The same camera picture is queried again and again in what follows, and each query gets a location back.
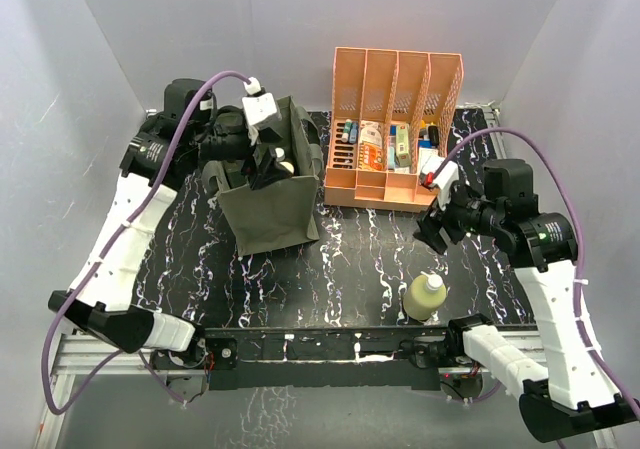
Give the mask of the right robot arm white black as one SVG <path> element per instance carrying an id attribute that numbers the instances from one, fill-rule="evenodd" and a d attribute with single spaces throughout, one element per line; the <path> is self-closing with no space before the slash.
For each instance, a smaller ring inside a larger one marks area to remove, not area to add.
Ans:
<path id="1" fill-rule="evenodd" d="M 492 238 L 529 300 L 546 363 L 525 355 L 481 314 L 451 320 L 431 353 L 486 368 L 517 400 L 523 422 L 540 442 L 638 421 L 636 400 L 624 397 L 593 360 L 597 347 L 579 333 L 592 327 L 585 314 L 574 313 L 578 243 L 571 223 L 559 213 L 540 212 L 526 162 L 490 161 L 483 172 L 477 192 L 460 181 L 456 163 L 436 159 L 420 181 L 438 194 L 415 236 L 439 254 L 468 234 Z"/>

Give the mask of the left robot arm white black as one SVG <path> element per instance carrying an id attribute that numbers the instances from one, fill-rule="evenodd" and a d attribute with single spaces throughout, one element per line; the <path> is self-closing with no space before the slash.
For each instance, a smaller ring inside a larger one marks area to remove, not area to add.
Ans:
<path id="1" fill-rule="evenodd" d="M 124 353 L 164 350 L 186 368 L 200 365 L 207 345 L 198 326 L 135 305 L 135 281 L 186 178 L 198 165 L 247 158 L 279 116 L 273 95 L 236 71 L 167 85 L 163 109 L 146 117 L 127 146 L 111 208 L 86 263 L 67 290 L 49 298 L 55 316 L 46 337 L 68 322 Z"/>

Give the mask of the brown pump bottle white top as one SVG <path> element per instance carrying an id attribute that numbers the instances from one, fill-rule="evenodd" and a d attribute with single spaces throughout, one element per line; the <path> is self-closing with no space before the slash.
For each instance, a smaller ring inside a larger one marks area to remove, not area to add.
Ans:
<path id="1" fill-rule="evenodd" d="M 289 161 L 280 162 L 280 166 L 290 176 L 293 176 L 295 174 L 295 167 L 291 162 Z"/>

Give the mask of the small clear bottle white cap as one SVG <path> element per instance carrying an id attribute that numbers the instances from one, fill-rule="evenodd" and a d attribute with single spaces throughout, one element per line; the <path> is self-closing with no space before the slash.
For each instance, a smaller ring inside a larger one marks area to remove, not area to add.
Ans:
<path id="1" fill-rule="evenodd" d="M 282 148 L 276 148 L 275 155 L 278 162 L 283 161 L 286 157 L 285 151 Z"/>

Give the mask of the olive green canvas bag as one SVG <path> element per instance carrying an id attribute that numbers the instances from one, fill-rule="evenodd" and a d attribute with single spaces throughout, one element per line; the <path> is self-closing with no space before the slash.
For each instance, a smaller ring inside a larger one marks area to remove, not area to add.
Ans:
<path id="1" fill-rule="evenodd" d="M 314 210 L 325 167 L 319 130 L 292 97 L 280 98 L 277 104 L 281 120 L 260 131 L 248 158 L 199 161 L 203 185 L 217 198 L 241 257 L 319 239 Z M 295 174 L 283 170 L 282 180 L 251 190 L 248 176 L 267 146 L 282 148 L 283 161 L 294 165 Z"/>

